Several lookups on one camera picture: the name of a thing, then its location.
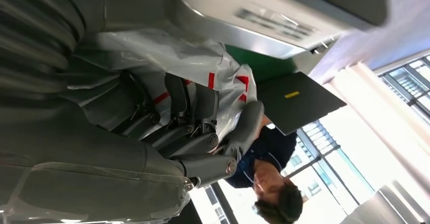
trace red tape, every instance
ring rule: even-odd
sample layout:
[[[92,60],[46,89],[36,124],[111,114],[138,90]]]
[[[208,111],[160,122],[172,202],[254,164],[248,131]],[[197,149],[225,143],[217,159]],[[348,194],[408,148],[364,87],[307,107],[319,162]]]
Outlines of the red tape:
[[[186,85],[189,85],[189,84],[191,84],[192,83],[192,81],[189,81],[189,80],[185,80],[185,84]],[[155,99],[154,99],[154,104],[158,104],[158,103],[160,103],[161,101],[163,101],[164,99],[166,99],[167,97],[169,97],[170,96],[170,94],[166,91],[166,92],[164,92],[163,94],[161,94],[161,95],[159,95],[159,96],[157,96]]]
[[[240,95],[239,100],[246,102],[246,95],[245,94]]]
[[[207,86],[211,89],[213,89],[213,84],[215,83],[215,74],[214,73],[209,73],[209,78],[207,81]]]
[[[236,78],[245,84],[245,91],[248,91],[249,77],[248,76],[238,76]]]

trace dark blue uniform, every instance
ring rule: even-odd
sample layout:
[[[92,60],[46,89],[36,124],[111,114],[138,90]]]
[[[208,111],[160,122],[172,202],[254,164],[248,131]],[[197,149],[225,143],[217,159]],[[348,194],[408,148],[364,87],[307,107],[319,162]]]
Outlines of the dark blue uniform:
[[[252,187],[256,159],[272,163],[281,172],[294,152],[297,144],[296,138],[296,132],[285,136],[276,128],[263,127],[260,136],[237,165],[236,173],[226,181],[234,188]]]

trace sticker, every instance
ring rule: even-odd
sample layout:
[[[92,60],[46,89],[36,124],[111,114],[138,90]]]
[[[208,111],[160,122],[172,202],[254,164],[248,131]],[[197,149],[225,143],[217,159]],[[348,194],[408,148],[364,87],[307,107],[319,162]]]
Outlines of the sticker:
[[[290,94],[285,95],[285,98],[291,98],[291,97],[297,96],[297,95],[299,95],[299,94],[300,94],[300,93],[299,93],[298,91],[295,91],[295,92],[293,92],[293,93],[290,93]]]

